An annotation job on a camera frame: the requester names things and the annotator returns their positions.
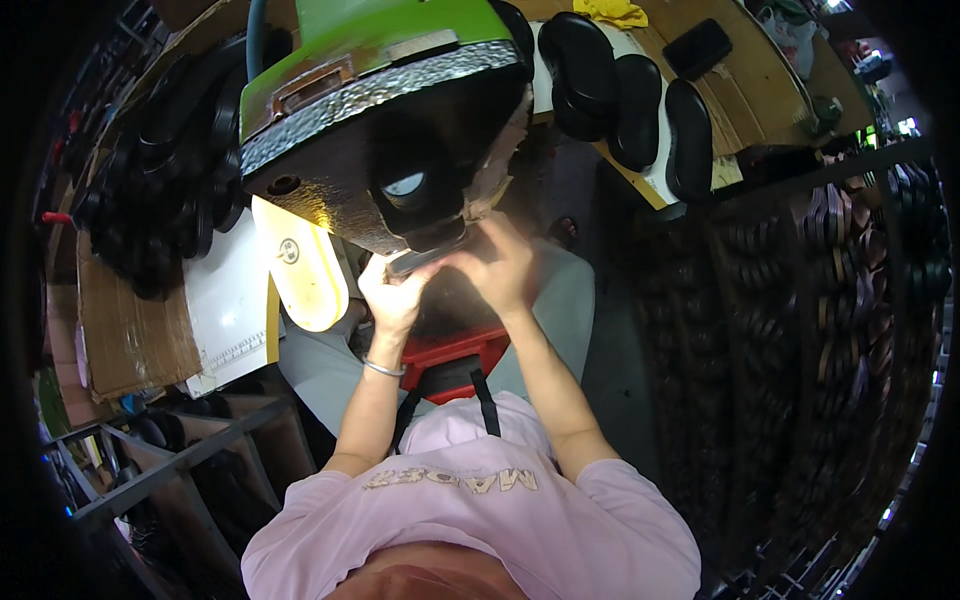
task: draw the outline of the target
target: yellow cloth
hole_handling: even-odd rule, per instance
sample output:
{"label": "yellow cloth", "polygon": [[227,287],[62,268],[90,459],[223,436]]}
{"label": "yellow cloth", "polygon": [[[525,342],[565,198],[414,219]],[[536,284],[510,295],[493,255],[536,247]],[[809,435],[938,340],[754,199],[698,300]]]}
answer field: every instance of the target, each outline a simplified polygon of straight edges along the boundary
{"label": "yellow cloth", "polygon": [[573,11],[594,21],[607,21],[620,29],[646,27],[647,13],[630,0],[573,0]]}

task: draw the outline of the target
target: black apron strap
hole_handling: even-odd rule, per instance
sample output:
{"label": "black apron strap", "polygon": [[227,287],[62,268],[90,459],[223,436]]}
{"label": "black apron strap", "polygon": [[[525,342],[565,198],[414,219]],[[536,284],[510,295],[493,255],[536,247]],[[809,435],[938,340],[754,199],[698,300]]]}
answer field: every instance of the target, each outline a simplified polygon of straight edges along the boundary
{"label": "black apron strap", "polygon": [[487,387],[487,378],[479,369],[470,373],[470,379],[473,381],[473,390],[480,398],[480,412],[483,414],[483,422],[487,426],[487,433],[500,436],[500,419],[496,416],[496,404],[490,395],[490,388]]}
{"label": "black apron strap", "polygon": [[414,411],[420,404],[420,391],[417,388],[410,390],[407,397],[403,399],[400,407],[396,409],[396,425],[394,425],[394,440],[390,443],[390,448],[395,454],[400,453],[400,439],[403,438],[403,432],[410,426],[410,421],[414,417]]}

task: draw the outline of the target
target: pink t-shirt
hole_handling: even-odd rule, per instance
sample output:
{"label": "pink t-shirt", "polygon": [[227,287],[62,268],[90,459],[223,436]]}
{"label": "pink t-shirt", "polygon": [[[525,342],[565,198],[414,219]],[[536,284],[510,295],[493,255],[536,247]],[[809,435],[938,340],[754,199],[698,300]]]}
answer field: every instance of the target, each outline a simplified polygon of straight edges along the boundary
{"label": "pink t-shirt", "polygon": [[401,454],[358,477],[324,471],[291,485],[244,553],[251,598],[323,598],[375,550],[426,540],[495,556],[534,600],[693,597],[696,541],[650,481],[608,459],[574,486],[533,407],[493,399],[502,439],[487,435],[480,402],[462,398],[417,420]]}

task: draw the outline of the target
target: silver bracelet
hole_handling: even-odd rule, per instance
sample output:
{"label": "silver bracelet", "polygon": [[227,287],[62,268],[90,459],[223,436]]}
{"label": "silver bracelet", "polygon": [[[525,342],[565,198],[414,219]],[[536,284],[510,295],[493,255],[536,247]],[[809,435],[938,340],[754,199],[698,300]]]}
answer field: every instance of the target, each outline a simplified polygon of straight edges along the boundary
{"label": "silver bracelet", "polygon": [[376,371],[376,372],[382,372],[382,373],[385,374],[385,375],[390,375],[390,376],[393,376],[393,377],[402,377],[404,374],[407,373],[407,366],[406,366],[406,365],[400,365],[400,370],[399,370],[399,371],[391,371],[390,369],[387,369],[386,367],[381,367],[381,366],[379,366],[379,365],[375,365],[374,363],[370,362],[370,359],[367,358],[367,354],[364,354],[364,355],[363,355],[363,364],[367,365],[368,367],[370,367],[371,369],[373,369],[373,370]]}

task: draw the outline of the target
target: green machine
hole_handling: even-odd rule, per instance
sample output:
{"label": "green machine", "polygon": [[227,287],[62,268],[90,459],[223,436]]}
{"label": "green machine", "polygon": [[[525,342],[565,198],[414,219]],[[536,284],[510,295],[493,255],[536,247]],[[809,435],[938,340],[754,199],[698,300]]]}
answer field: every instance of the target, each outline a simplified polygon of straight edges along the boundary
{"label": "green machine", "polygon": [[487,0],[297,10],[301,48],[253,67],[243,90],[245,189],[370,251],[412,251],[403,272],[460,247],[507,181],[532,102],[503,21]]}

